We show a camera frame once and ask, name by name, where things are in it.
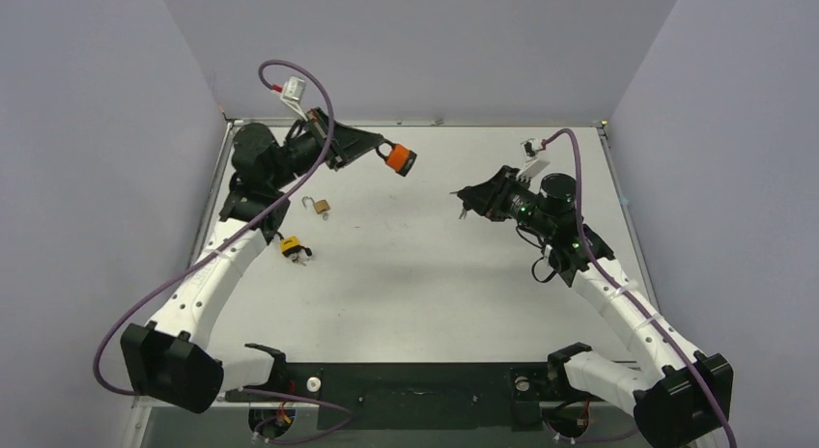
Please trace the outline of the orange black padlock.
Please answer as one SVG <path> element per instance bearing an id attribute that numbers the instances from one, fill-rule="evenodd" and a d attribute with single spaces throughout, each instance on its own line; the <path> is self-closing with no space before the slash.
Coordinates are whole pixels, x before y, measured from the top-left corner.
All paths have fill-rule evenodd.
<path id="1" fill-rule="evenodd" d="M 406 177 L 417 159 L 417 153 L 400 143 L 388 140 L 380 143 L 375 152 L 384 164 L 401 177 Z"/>

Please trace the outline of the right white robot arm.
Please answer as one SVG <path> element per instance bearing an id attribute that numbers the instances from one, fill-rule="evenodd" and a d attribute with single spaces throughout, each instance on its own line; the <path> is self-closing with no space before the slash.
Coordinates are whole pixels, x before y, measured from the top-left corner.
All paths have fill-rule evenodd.
<path id="1" fill-rule="evenodd" d="M 556 277 L 588 302 L 637 364 L 631 369 L 573 344 L 548 357 L 545 384 L 552 394 L 588 394 L 617 407 L 653 447 L 683 447 L 727 430 L 732 367 L 685 339 L 639 291 L 613 250 L 583 222 L 578 180 L 548 174 L 533 192 L 521 170 L 503 166 L 454 194 L 465 212 L 511 220 L 535 236 Z"/>

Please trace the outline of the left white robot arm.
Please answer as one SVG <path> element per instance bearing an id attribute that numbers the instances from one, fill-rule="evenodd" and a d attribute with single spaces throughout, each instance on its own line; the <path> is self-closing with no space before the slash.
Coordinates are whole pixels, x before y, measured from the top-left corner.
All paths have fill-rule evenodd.
<path id="1" fill-rule="evenodd" d="M 133 392 L 193 413 L 243 387 L 266 400 L 281 397 L 288 386 L 285 354 L 259 344 L 211 351 L 215 323 L 247 269 L 278 237 L 290 206 L 286 187 L 321 164 L 338 171 L 369 152 L 385 157 L 395 146 L 376 132 L 332 125 L 320 108 L 297 120 L 284 142 L 264 124 L 241 126 L 233 137 L 229 193 L 212 235 L 165 304 L 145 324 L 129 324 L 120 338 Z"/>

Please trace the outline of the small brass padlock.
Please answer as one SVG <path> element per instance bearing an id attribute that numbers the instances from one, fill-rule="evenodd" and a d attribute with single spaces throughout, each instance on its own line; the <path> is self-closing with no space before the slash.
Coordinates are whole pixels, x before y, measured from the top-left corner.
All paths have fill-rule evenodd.
<path id="1" fill-rule="evenodd" d="M 323 220 L 329 219 L 330 205 L 327 200 L 314 200 L 310 196 L 301 198 L 301 203 L 306 209 L 312 209 Z"/>

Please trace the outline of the yellow padlock with keys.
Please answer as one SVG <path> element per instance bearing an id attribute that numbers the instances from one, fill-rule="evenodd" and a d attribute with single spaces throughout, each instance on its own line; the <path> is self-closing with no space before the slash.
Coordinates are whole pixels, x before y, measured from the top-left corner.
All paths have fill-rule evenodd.
<path id="1" fill-rule="evenodd" d="M 292 264 L 305 266 L 313 258 L 312 250 L 303 245 L 297 237 L 282 238 L 279 241 L 281 255 Z"/>

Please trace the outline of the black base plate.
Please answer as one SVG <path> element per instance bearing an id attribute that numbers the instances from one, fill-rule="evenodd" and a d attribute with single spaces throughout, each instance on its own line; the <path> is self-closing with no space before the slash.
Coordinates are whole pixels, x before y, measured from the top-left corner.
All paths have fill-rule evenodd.
<path id="1" fill-rule="evenodd" d="M 590 397 L 550 378 L 544 362 L 290 363 L 273 389 L 333 403 L 318 413 L 320 430 L 347 408 L 351 430 L 534 431 L 551 406 Z"/>

